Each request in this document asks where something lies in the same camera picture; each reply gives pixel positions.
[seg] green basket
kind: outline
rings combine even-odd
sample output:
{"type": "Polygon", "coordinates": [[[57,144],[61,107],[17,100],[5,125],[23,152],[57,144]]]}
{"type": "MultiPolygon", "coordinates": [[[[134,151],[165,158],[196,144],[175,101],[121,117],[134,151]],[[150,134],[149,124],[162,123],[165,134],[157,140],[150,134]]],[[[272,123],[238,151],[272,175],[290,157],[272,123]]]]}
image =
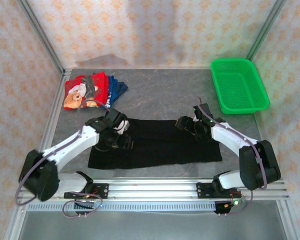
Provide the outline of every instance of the green basket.
{"type": "Polygon", "coordinates": [[[221,58],[211,63],[214,87],[225,114],[253,114],[266,109],[269,98],[255,65],[245,58],[221,58]]]}

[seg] black cloth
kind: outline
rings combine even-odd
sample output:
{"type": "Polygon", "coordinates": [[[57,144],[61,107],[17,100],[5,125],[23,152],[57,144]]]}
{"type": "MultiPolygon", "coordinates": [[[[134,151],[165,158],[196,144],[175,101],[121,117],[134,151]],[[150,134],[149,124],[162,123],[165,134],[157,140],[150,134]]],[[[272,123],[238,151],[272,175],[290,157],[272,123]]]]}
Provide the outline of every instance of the black cloth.
{"type": "Polygon", "coordinates": [[[129,123],[125,133],[132,137],[133,148],[102,152],[92,147],[88,168],[137,169],[222,161],[218,142],[197,142],[190,132],[178,129],[175,120],[129,119],[129,123]]]}

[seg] plastic basket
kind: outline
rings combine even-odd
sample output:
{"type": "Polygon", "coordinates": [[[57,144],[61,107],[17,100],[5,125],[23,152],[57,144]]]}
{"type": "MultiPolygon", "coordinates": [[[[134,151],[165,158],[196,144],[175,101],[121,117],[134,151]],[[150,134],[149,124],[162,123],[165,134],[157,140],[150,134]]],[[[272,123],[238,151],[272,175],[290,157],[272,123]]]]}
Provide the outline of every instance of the plastic basket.
{"type": "Polygon", "coordinates": [[[211,63],[211,72],[221,111],[252,114],[266,109],[269,97],[255,65],[245,58],[221,58],[211,63]]]}

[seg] cloth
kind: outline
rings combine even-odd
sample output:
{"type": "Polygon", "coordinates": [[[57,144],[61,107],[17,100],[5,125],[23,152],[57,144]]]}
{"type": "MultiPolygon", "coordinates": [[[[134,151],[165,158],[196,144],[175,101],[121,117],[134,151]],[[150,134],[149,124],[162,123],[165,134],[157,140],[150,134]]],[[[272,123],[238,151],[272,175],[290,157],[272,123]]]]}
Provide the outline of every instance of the cloth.
{"type": "Polygon", "coordinates": [[[129,123],[125,133],[132,137],[133,148],[102,152],[92,147],[88,168],[137,169],[222,161],[218,142],[197,142],[190,132],[178,129],[175,120],[129,119],[129,123]]]}
{"type": "Polygon", "coordinates": [[[128,86],[123,82],[118,82],[114,76],[109,76],[109,92],[106,100],[106,107],[111,108],[113,103],[128,90],[128,86]]]}
{"type": "MultiPolygon", "coordinates": [[[[109,91],[108,76],[104,72],[92,75],[80,75],[73,80],[66,81],[64,84],[65,99],[63,107],[67,110],[77,109],[82,101],[94,99],[106,104],[109,91]]],[[[92,101],[84,104],[85,107],[98,107],[92,101]]]]}

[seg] gray table surface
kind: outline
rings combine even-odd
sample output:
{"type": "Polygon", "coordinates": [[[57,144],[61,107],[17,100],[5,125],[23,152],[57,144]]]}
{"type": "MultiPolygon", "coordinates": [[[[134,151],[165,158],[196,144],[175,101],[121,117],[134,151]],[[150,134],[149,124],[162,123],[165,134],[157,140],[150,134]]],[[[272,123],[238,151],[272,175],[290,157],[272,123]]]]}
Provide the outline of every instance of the gray table surface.
{"type": "MultiPolygon", "coordinates": [[[[177,120],[181,116],[193,117],[197,96],[208,103],[215,118],[221,117],[233,128],[251,138],[260,139],[253,114],[226,115],[221,112],[211,71],[200,69],[73,69],[70,79],[78,75],[105,72],[128,85],[113,107],[128,118],[143,120],[177,120]]],[[[91,118],[103,116],[104,109],[61,109],[52,145],[74,134],[91,118]]],[[[64,173],[82,171],[92,178],[111,177],[200,177],[212,178],[216,174],[239,169],[238,157],[222,144],[221,162],[163,165],[138,169],[99,170],[87,167],[90,148],[79,154],[63,169],[64,173]]]]}

